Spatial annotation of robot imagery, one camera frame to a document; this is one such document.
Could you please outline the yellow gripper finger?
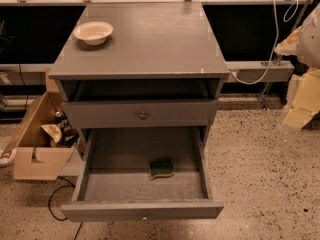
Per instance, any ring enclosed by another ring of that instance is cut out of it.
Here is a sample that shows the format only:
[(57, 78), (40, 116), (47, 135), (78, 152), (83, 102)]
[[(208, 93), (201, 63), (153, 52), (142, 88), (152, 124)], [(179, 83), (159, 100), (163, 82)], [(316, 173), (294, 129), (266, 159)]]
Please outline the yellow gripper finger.
[(320, 69), (310, 68), (302, 76), (293, 74), (288, 85), (282, 124), (302, 129), (320, 112)]
[(301, 28), (295, 29), (285, 40), (279, 43), (274, 51), (278, 55), (296, 55), (297, 54), (297, 43)]

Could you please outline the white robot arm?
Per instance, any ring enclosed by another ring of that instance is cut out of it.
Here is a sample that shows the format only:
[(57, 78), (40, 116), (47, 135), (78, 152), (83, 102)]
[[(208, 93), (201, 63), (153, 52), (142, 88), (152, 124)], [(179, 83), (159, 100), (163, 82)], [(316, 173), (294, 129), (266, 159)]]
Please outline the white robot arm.
[(302, 129), (320, 112), (320, 5), (276, 46), (275, 52), (296, 55), (298, 61), (308, 67), (302, 76), (291, 77), (282, 116), (284, 126)]

